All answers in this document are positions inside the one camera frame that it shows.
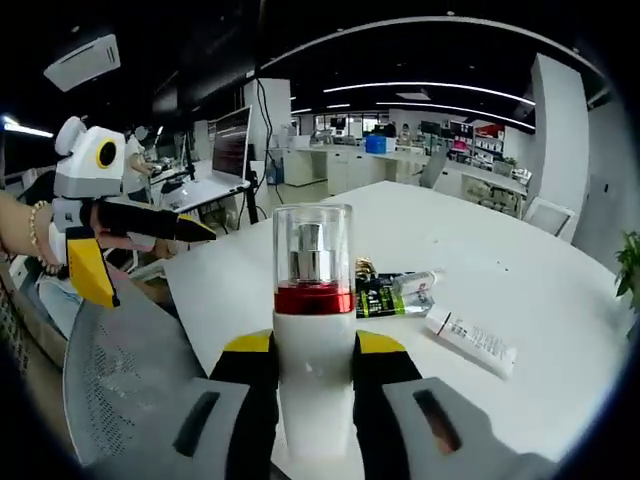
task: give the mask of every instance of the bracelet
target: bracelet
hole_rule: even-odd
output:
[[[51,265],[49,262],[47,262],[47,260],[44,258],[44,255],[42,254],[40,244],[38,243],[38,237],[36,236],[36,214],[38,213],[38,210],[46,207],[47,205],[47,202],[39,201],[36,202],[33,207],[31,207],[31,215],[29,216],[29,237],[31,238],[31,244],[38,252],[38,261],[40,262],[40,265],[42,265],[42,268],[44,268],[45,272],[48,275],[57,275],[57,273],[62,268],[62,265]]]

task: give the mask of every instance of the table surface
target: table surface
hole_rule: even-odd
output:
[[[614,275],[542,230],[429,189],[382,182],[330,201],[353,206],[356,256],[370,257],[379,272],[444,269],[436,303],[486,326],[518,357],[503,381],[427,338],[423,318],[359,320],[358,328],[403,343],[424,377],[441,378],[483,409],[511,448],[562,458],[625,358],[626,343],[608,323],[619,309]],[[271,327],[272,268],[271,220],[167,262],[173,299],[207,374],[227,342]],[[362,478],[354,442],[340,478]],[[273,460],[292,478],[337,474],[335,466],[293,464],[283,445],[280,432]]]
[[[497,173],[489,172],[481,168],[447,160],[444,170],[456,170],[463,175],[469,175],[470,177],[477,178],[478,180],[483,180],[497,187],[511,190],[512,192],[519,193],[523,196],[527,195],[527,189],[517,180],[514,180],[513,178],[503,177],[502,175],[498,175]]]
[[[301,147],[297,148],[301,152],[353,152],[363,155],[371,155],[376,158],[384,158],[385,160],[396,160],[400,162],[414,162],[426,165],[429,162],[429,156],[419,153],[409,152],[390,152],[390,153],[368,153],[362,147],[354,147],[353,145],[323,145],[321,147]]]

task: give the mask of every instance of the air conditioner unit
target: air conditioner unit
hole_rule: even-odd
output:
[[[47,67],[45,77],[63,92],[120,67],[116,36],[98,38],[68,53]]]

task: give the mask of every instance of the white chair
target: white chair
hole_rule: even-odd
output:
[[[524,215],[524,221],[554,237],[562,237],[574,216],[575,212],[567,207],[556,205],[544,198],[535,197]]]

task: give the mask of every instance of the white tube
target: white tube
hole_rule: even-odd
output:
[[[500,378],[511,376],[516,349],[482,327],[463,320],[451,311],[433,305],[427,313],[427,327],[437,336],[460,348],[488,367]]]

